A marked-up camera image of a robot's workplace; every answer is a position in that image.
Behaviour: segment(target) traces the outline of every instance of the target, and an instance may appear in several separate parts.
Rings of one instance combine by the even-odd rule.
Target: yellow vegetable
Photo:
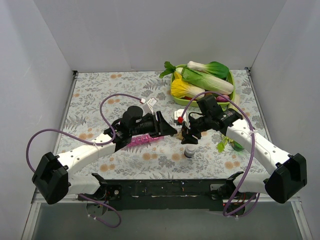
[[[184,81],[179,73],[177,73],[176,71],[174,72],[174,81],[171,84],[172,96],[179,99],[182,99],[184,97],[193,98],[195,95],[200,94],[204,91],[204,89]]]

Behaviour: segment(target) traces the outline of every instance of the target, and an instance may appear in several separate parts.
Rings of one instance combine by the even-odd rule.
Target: table
[[[249,116],[253,126],[264,137],[267,136],[261,114],[246,70],[231,71],[236,93],[240,95],[240,107]],[[158,102],[154,111],[174,126],[173,113],[184,108],[174,102],[170,95],[170,77],[159,78],[159,71],[92,72],[79,73],[69,105],[63,130],[84,140],[92,140],[108,128],[100,116],[99,106],[104,98],[115,93],[127,93]],[[111,98],[103,107],[110,122],[120,118],[129,106],[140,105],[135,99],[119,96]],[[192,107],[191,111],[199,112]],[[98,173],[105,179],[212,179],[227,178],[248,165],[249,153],[237,152],[228,144],[218,153],[217,144],[222,135],[213,130],[203,132],[196,153],[192,158],[184,156],[185,146],[177,138],[166,136],[151,144],[123,148],[118,152],[101,157],[89,164],[77,175]],[[61,136],[58,153],[67,152],[82,143]],[[263,174],[265,169],[257,160],[250,168],[251,173]]]

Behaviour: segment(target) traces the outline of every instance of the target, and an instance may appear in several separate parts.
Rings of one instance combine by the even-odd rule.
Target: red button
[[[180,123],[180,124],[182,124],[184,122],[184,119],[183,119],[183,117],[178,117],[178,123]]]

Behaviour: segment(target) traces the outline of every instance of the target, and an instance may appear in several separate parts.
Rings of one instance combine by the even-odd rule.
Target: gray floor
[[[299,240],[290,202],[260,202],[244,218],[222,217],[206,210],[125,210],[122,224],[109,228],[89,218],[84,203],[43,203],[33,240],[160,239],[160,240]],[[113,212],[103,217],[116,223]]]

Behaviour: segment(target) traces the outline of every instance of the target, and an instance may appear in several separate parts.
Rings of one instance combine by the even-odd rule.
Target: bowl of vegetables
[[[171,95],[179,105],[186,106],[192,97],[205,91],[220,93],[228,96],[232,101],[235,98],[234,77],[230,70],[219,62],[200,64],[190,61],[187,65],[173,66],[166,61],[164,66],[166,70],[159,77],[172,74]],[[216,100],[222,108],[226,108],[229,104],[220,96],[216,96]],[[190,106],[198,107],[198,104],[194,100]]]

